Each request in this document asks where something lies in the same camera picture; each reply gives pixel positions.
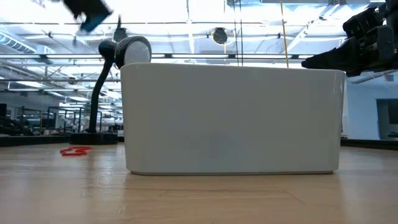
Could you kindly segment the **light grey plastic bin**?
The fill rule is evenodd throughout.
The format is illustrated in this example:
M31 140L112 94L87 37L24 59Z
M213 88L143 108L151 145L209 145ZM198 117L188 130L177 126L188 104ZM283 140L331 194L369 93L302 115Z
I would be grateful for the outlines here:
M144 175L337 170L338 70L132 63L121 68L127 168Z

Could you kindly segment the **dark equipment pile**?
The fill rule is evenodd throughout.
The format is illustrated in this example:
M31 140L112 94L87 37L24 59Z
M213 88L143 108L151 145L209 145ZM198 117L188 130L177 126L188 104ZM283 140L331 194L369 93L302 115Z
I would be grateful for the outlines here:
M0 134L9 136L33 136L33 132L26 122L15 121L7 117L0 117Z

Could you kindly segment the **black workstation frame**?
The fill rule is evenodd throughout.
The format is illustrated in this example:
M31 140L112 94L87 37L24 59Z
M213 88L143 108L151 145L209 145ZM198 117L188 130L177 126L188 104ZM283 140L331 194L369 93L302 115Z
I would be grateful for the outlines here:
M89 128L90 110L77 107L50 106L44 112L41 127L49 133L71 134L82 133Z

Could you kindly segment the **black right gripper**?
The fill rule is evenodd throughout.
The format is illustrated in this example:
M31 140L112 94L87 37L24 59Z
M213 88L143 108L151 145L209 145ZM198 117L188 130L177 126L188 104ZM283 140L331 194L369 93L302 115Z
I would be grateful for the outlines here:
M398 70L398 6L368 8L343 24L349 39L337 48L305 59L309 69L362 72Z

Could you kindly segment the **black desk lamp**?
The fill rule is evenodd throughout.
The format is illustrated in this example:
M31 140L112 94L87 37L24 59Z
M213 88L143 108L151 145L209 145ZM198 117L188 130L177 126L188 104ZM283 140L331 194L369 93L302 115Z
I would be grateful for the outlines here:
M96 81L91 96L89 127L83 132L70 136L72 145L112 145L118 143L118 135L101 133L96 130L100 91L113 65L118 68L129 63L149 63L152 60L152 47L143 36L127 37L116 43L104 40L98 47L104 58L103 69Z

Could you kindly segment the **black round fixture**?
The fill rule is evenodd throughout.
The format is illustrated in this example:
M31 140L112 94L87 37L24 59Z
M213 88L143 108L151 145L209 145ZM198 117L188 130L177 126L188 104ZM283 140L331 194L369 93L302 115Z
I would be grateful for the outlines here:
M122 21L121 21L121 16L118 16L118 23L117 27L113 33L113 40L115 42L120 42L123 39L127 38L127 29L122 27Z

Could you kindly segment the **red rubber band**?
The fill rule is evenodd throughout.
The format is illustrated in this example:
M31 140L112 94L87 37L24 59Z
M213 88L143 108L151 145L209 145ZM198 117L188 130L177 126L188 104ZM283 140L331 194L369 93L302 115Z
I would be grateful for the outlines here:
M85 156L90 150L92 147L89 146L75 146L60 150L60 154L62 156Z

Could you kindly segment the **dark monitor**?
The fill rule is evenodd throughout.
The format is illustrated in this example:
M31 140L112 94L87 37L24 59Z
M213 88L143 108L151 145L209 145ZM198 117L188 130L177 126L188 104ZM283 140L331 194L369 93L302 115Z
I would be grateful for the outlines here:
M398 141L398 99L377 99L379 139Z

